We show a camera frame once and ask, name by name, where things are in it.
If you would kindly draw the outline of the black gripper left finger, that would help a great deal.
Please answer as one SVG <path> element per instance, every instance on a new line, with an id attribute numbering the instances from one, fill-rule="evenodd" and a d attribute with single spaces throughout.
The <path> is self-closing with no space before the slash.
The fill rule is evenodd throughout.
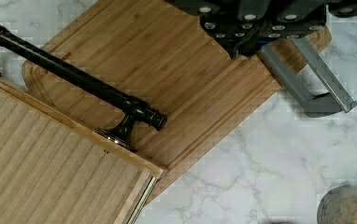
<path id="1" fill-rule="evenodd" d="M 254 55 L 258 44 L 260 25 L 239 19 L 242 0 L 165 0 L 171 6 L 199 18 L 202 29 L 227 52 L 231 60 L 238 54 Z"/>

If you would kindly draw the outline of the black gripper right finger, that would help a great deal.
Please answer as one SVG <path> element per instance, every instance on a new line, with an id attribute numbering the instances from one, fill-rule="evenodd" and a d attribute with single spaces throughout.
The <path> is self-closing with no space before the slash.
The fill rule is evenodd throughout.
<path id="1" fill-rule="evenodd" d="M 357 16 L 357 0 L 239 0 L 238 17 L 254 30 L 238 47 L 249 57 L 279 38 L 303 37 L 323 28 L 326 14 Z"/>

